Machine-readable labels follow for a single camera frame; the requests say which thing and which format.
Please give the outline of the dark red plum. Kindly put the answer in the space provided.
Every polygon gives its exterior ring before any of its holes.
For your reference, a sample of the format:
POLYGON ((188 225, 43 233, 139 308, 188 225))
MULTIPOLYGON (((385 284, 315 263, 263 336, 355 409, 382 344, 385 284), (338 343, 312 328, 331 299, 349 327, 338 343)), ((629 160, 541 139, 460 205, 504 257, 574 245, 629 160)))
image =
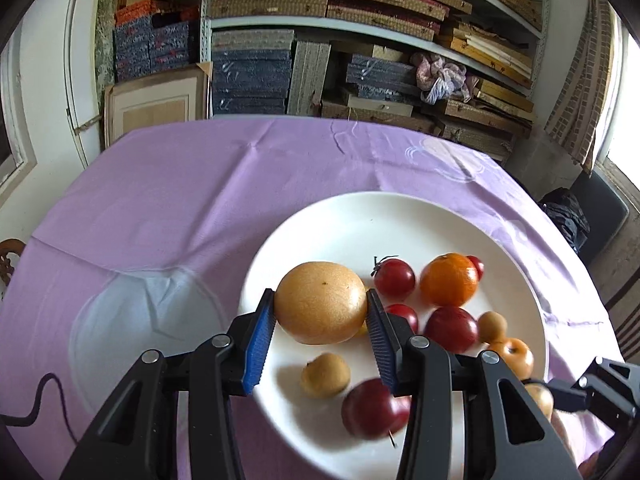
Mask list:
POLYGON ((395 434, 408 424, 411 396, 393 396, 380 378, 367 379, 349 391, 342 403, 345 429, 360 440, 387 438, 393 448, 395 434))
POLYGON ((476 319, 462 308, 441 307, 428 318, 423 335, 445 350, 461 354, 478 341, 476 319))

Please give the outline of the large orange mandarin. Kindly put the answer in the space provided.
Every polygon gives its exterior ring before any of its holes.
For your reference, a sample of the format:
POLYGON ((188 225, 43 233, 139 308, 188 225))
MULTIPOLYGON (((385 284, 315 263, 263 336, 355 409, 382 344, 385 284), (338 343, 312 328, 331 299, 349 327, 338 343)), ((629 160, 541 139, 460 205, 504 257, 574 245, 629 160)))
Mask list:
POLYGON ((421 301, 429 307, 460 308, 476 293, 480 274, 474 262, 457 252, 433 259, 419 281, 421 301))

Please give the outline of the small tan fruit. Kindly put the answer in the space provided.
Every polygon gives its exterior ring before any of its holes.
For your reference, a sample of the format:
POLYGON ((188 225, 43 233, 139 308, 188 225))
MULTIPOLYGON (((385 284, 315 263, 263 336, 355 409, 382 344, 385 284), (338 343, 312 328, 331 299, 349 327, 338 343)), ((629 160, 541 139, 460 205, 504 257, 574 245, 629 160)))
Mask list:
POLYGON ((344 391, 350 383, 350 368, 335 353, 322 353, 309 362, 300 375, 300 385, 307 396, 329 399, 344 391))

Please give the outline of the round tan pear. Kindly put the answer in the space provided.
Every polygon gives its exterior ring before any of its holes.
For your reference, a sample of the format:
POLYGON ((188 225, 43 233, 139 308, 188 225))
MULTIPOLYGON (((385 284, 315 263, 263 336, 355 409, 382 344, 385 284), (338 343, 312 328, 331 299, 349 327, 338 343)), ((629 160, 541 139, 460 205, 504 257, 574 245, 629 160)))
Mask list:
POLYGON ((301 344, 340 344, 358 333, 367 315, 367 289, 347 266, 301 263, 280 281, 274 315, 301 344))

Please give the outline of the large tan pear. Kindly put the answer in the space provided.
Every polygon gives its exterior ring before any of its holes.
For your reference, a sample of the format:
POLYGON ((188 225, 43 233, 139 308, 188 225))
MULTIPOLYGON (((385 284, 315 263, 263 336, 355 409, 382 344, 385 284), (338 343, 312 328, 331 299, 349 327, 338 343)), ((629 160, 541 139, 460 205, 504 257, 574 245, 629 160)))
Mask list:
POLYGON ((525 385, 526 391, 533 398, 541 413, 548 420, 552 419, 554 411, 554 399, 551 391, 538 382, 529 382, 525 385))

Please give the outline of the red cherry tomato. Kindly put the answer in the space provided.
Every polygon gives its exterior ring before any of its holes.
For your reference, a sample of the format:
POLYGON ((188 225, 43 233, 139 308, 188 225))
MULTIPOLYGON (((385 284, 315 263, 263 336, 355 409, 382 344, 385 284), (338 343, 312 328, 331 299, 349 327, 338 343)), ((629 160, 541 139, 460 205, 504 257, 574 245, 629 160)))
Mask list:
POLYGON ((378 294, 390 301, 404 301, 416 288, 412 267, 397 256, 374 258, 371 278, 378 294))
POLYGON ((466 258, 468 258, 473 263, 477 274, 477 281, 480 281, 483 278, 485 272, 484 262, 480 260, 480 258, 477 258, 477 256, 467 255, 466 258))
POLYGON ((385 308, 388 314, 403 318, 410 326, 412 332, 416 334, 419 331, 419 317, 412 307, 406 304, 390 304, 385 308))

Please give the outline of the white oval plate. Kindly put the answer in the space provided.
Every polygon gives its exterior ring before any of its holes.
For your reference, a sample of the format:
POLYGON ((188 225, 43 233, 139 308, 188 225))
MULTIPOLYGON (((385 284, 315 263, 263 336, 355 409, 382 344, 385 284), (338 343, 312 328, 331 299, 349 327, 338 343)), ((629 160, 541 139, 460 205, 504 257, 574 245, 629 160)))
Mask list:
MULTIPOLYGON (((547 341, 533 287, 503 248, 453 212, 405 195, 359 192, 320 200, 285 220, 250 264, 240 311, 250 312, 265 289, 283 290, 305 326, 336 326, 337 311, 372 287, 378 260, 396 257, 421 271, 434 258, 458 252, 485 266, 465 311, 495 311, 510 336, 532 350, 533 373, 547 370, 547 341)), ((279 324, 254 396, 285 442, 337 479, 391 479, 405 435, 356 437, 343 424, 346 396, 374 395, 378 368, 367 333, 355 327, 341 341, 303 344, 299 330, 279 324)))

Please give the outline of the black bag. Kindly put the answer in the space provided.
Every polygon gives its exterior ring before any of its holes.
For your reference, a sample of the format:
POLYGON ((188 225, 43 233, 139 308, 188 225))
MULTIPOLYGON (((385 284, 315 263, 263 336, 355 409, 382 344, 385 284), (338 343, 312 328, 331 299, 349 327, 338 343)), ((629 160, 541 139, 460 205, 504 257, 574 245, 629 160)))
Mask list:
POLYGON ((539 206, 578 254, 588 240, 590 224, 575 194, 568 188, 556 188, 539 201, 539 206))

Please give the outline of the purple tablecloth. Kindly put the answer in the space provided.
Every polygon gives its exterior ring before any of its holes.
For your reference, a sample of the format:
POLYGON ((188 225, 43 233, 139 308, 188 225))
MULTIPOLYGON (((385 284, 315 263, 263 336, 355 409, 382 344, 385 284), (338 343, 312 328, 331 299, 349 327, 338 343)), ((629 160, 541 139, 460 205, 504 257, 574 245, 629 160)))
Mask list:
POLYGON ((74 443, 140 354, 188 351, 224 330, 250 262, 288 216, 359 191, 412 195, 460 214, 526 273, 550 373, 620 359, 574 250, 493 160, 401 128, 293 117, 141 129, 68 188, 26 244, 1 305, 1 409, 35 471, 61 474, 74 443))

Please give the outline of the wooden chair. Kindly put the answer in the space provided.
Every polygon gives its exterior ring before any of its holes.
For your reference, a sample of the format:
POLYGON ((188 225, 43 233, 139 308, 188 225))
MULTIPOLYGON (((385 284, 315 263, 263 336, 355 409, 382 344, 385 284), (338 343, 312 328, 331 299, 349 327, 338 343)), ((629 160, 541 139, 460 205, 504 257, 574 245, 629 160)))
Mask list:
POLYGON ((1 297, 4 297, 11 283, 17 261, 21 258, 25 246, 26 244, 17 238, 7 238, 0 242, 1 297))

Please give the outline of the patterned curtain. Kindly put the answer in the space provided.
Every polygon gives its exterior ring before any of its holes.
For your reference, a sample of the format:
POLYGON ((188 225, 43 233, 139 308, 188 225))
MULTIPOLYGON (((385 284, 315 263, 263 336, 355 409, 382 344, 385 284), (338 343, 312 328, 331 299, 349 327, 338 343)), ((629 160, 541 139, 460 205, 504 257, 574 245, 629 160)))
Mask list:
POLYGON ((593 172, 620 79, 620 20, 608 0, 588 0, 577 47, 544 125, 585 174, 593 172))

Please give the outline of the pink crumpled plastic bag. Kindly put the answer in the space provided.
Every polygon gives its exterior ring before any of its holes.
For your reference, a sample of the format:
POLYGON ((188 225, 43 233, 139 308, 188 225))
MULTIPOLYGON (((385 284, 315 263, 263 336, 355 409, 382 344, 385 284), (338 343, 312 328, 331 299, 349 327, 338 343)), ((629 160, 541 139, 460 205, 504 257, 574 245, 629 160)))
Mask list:
POLYGON ((469 102, 478 83, 477 76, 470 75, 464 65, 457 64, 435 53, 418 52, 411 57, 416 69, 416 86, 420 89, 421 101, 435 105, 452 96, 469 102))

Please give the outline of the framed picture leaning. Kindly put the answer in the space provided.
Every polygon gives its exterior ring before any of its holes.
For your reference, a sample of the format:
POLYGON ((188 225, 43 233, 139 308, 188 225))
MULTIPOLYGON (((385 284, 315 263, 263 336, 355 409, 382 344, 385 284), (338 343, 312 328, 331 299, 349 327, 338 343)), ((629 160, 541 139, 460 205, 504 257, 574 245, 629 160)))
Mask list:
POLYGON ((140 128, 206 119, 213 73, 213 63, 205 62, 108 86, 104 146, 140 128))

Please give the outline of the metal shelving unit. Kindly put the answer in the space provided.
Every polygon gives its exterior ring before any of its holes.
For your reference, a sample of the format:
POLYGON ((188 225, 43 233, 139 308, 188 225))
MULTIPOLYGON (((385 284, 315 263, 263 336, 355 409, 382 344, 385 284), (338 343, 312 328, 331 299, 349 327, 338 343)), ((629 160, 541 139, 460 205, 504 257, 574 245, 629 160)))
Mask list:
POLYGON ((382 122, 497 162, 530 136, 548 0, 201 0, 213 110, 382 122), (427 105, 411 57, 435 53, 478 83, 427 105))

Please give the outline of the stack of blue boxes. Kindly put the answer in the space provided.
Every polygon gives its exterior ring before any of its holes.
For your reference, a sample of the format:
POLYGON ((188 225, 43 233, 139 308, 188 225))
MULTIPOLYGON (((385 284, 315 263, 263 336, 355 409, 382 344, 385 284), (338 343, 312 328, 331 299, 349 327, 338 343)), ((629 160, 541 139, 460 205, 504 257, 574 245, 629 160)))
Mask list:
POLYGON ((187 66, 192 60, 192 24, 143 15, 114 31, 118 82, 187 66))

